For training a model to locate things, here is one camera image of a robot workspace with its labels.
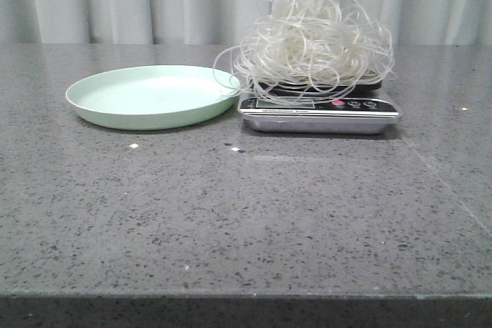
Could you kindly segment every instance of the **tangled tubing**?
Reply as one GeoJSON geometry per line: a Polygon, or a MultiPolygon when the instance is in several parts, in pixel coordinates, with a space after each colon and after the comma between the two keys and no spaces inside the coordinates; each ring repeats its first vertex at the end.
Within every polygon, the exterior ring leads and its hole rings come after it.
{"type": "Polygon", "coordinates": [[[357,84],[373,84],[394,65],[391,33],[371,21],[357,0],[273,0],[240,45],[228,48],[238,93],[275,104],[293,104],[306,94],[325,102],[357,84]],[[285,99],[282,95],[295,96],[285,99]]]}

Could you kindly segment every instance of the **countertop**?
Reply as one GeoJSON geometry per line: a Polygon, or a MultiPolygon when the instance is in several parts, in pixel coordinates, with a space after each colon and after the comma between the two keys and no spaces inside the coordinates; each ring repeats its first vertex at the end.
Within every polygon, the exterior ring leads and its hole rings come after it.
{"type": "Polygon", "coordinates": [[[65,100],[89,75],[210,67],[223,49],[1,45],[4,307],[456,300],[477,307],[463,322],[492,323],[492,47],[396,47],[383,89],[404,118],[375,136],[259,133],[234,108],[118,131],[65,100]]]}

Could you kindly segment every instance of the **plate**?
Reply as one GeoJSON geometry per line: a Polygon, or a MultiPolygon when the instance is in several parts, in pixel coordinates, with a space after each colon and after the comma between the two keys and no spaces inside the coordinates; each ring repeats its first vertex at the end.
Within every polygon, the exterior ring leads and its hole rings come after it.
{"type": "Polygon", "coordinates": [[[206,121],[234,102],[239,80],[189,65],[123,68],[74,83],[66,98],[86,121],[122,130],[161,130],[206,121]]]}

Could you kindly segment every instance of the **digital kitchen scale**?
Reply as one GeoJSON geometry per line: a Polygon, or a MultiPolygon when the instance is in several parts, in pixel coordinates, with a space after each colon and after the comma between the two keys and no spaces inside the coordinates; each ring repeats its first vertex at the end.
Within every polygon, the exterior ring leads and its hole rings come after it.
{"type": "MultiPolygon", "coordinates": [[[[292,96],[279,98],[295,100],[292,96]]],[[[331,102],[304,96],[292,105],[246,93],[240,97],[238,111],[250,128],[265,132],[380,134],[401,119],[398,107],[384,92],[366,88],[331,102]]]]}

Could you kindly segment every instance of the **kitchen scale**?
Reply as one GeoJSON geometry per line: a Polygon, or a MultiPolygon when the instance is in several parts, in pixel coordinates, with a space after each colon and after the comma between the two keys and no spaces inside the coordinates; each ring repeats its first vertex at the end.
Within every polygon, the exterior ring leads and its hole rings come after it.
{"type": "MultiPolygon", "coordinates": [[[[381,82],[360,85],[346,97],[316,102],[305,94],[295,104],[275,104],[243,93],[238,111],[256,131],[322,134],[380,134],[401,119],[397,105],[382,91],[381,82]]],[[[287,91],[279,98],[295,100],[287,91]]]]}

